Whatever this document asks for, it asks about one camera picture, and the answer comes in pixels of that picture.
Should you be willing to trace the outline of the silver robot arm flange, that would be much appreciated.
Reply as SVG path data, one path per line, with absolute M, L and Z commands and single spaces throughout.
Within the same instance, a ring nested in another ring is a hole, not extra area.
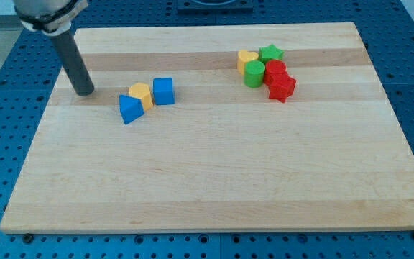
M 47 36 L 67 32 L 72 21 L 88 7 L 87 0 L 13 0 L 23 27 Z

